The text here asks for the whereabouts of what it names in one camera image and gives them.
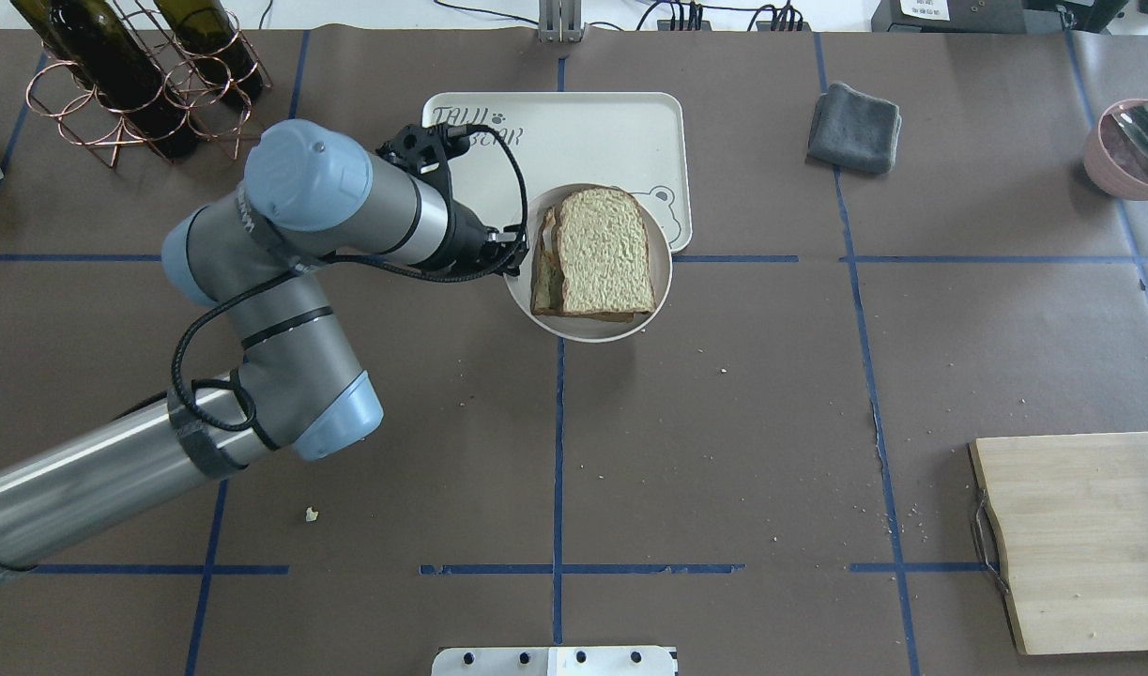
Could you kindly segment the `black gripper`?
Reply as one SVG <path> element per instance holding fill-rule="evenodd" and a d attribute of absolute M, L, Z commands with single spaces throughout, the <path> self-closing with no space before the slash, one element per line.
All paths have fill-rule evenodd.
<path fill-rule="evenodd" d="M 412 124 L 377 149 L 377 157 L 406 174 L 414 191 L 414 213 L 398 242 L 377 252 L 381 261 L 414 269 L 420 275 L 518 275 L 529 242 L 506 244 L 501 232 L 453 197 L 451 160 L 470 151 L 480 125 Z"/>

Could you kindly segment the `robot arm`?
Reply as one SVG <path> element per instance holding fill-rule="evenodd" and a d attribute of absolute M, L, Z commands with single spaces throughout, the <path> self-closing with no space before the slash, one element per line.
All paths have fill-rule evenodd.
<path fill-rule="evenodd" d="M 223 199 L 166 235 L 170 283 L 205 306 L 166 393 L 0 471 L 0 585 L 127 519 L 287 448 L 315 461 L 377 430 L 375 386 L 317 281 L 338 264 L 414 281 L 517 275 L 526 220 L 489 227 L 453 197 L 452 160 L 486 124 L 408 125 L 375 151 L 315 121 L 278 121 Z"/>

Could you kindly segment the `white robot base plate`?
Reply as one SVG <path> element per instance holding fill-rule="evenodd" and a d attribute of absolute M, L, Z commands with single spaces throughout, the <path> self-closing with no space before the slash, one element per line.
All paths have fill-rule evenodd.
<path fill-rule="evenodd" d="M 656 645 L 452 647 L 432 675 L 678 675 L 675 648 Z"/>

